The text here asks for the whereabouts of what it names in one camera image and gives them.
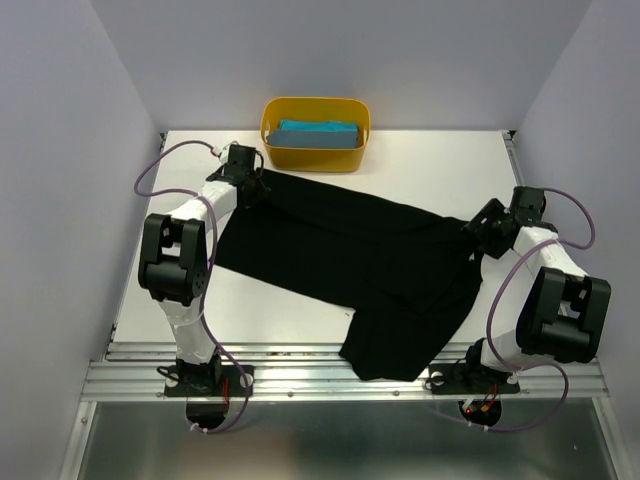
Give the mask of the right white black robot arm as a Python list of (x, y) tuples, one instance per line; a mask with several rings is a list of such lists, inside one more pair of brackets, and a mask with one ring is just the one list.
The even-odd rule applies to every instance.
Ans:
[(494, 336), (488, 324), (467, 350), (460, 378), (472, 390), (499, 387), (537, 366), (588, 364), (596, 356), (611, 286), (579, 267), (567, 252), (572, 242), (544, 221), (546, 192), (518, 186), (510, 205), (492, 199), (465, 227), (489, 257), (518, 255), (509, 278), (522, 268), (533, 277), (513, 329)]

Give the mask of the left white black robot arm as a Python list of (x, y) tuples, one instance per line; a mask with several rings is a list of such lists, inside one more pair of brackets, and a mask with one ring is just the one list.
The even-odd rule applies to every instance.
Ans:
[(264, 157), (256, 148), (238, 142), (207, 148), (221, 164), (200, 189), (147, 192), (149, 198), (187, 199), (168, 213), (145, 218), (139, 253), (138, 283), (163, 311), (176, 343), (174, 365), (159, 372), (168, 393), (180, 396), (212, 396), (228, 389), (221, 365), (226, 355), (208, 327), (204, 306), (217, 253), (218, 222), (267, 193)]

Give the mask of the black t shirt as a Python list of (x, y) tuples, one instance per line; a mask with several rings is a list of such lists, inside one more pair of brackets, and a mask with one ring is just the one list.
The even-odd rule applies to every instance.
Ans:
[(218, 266), (353, 317), (340, 354), (363, 380), (413, 381), (471, 312), (482, 256), (463, 222), (283, 173), (231, 215)]

